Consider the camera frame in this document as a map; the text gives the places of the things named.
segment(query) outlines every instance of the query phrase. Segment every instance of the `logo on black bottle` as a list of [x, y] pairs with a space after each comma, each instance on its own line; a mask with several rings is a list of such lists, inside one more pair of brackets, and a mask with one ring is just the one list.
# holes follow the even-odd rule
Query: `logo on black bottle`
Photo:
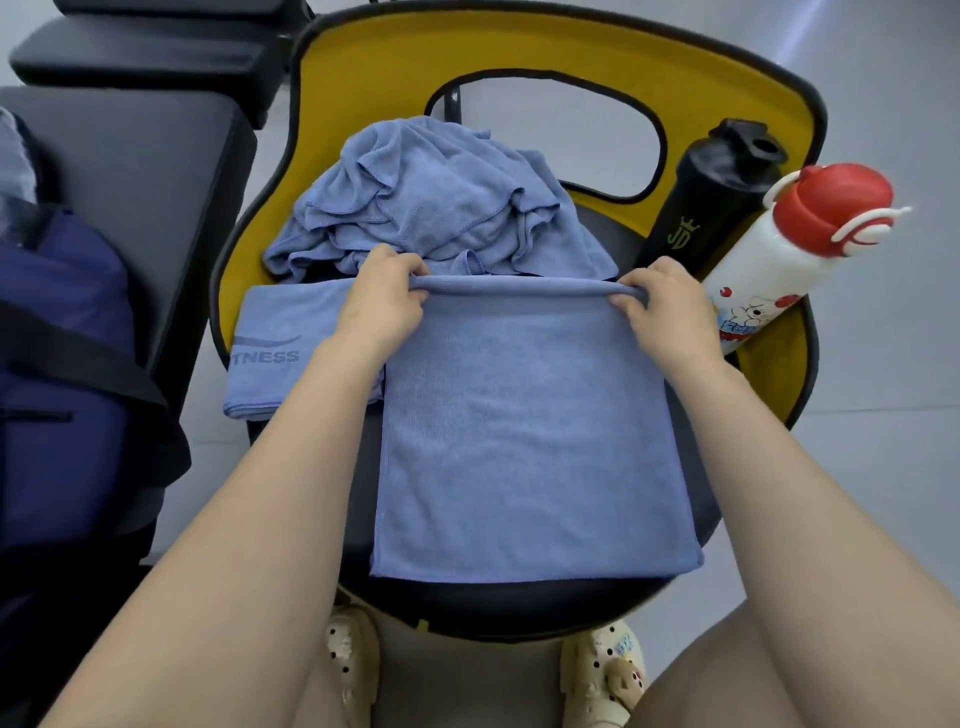
[[673, 248], [673, 250], [678, 251], [690, 242], [690, 234], [699, 229], [700, 226], [694, 225], [692, 218], [687, 220], [682, 217], [680, 218], [680, 226], [672, 234], [667, 236], [666, 241], [670, 243], [670, 247]]

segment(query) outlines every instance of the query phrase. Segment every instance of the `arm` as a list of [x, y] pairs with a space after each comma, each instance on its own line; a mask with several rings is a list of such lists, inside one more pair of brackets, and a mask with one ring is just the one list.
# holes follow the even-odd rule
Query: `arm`
[[374, 250], [297, 386], [43, 723], [289, 725], [323, 643], [367, 397], [416, 328], [416, 255]]
[[683, 266], [661, 258], [621, 282], [650, 293], [646, 309], [629, 296], [612, 303], [684, 404], [747, 601], [804, 722], [960, 725], [960, 606], [949, 591], [726, 364], [707, 296]]

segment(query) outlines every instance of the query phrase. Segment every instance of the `hand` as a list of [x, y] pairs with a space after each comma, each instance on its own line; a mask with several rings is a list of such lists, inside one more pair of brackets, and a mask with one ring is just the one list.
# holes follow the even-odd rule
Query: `hand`
[[646, 308], [626, 294], [614, 294], [610, 302], [627, 316], [640, 348], [671, 383], [691, 368], [723, 363], [713, 306], [703, 286], [683, 265], [671, 257], [660, 257], [649, 268], [636, 268], [619, 282], [647, 290]]
[[378, 245], [360, 266], [337, 319], [337, 334], [369, 351], [377, 366], [395, 352], [423, 318], [426, 291], [411, 291], [410, 276], [429, 276], [416, 253], [398, 255]]

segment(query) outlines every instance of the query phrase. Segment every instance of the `forearm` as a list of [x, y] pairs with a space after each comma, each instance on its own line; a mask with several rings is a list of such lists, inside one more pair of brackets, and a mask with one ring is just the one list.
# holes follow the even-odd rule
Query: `forearm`
[[958, 724], [960, 608], [722, 367], [674, 384], [798, 710], [811, 726]]
[[336, 591], [376, 366], [337, 337], [84, 661], [45, 726], [289, 724]]

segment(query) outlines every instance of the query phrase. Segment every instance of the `white water bottle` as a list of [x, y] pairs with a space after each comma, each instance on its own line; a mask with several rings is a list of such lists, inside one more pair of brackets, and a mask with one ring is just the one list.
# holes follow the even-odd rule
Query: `white water bottle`
[[892, 208], [893, 201], [886, 178], [862, 164], [808, 166], [774, 184], [763, 198], [767, 211], [704, 280], [723, 353], [799, 301], [843, 258], [883, 239], [910, 211]]

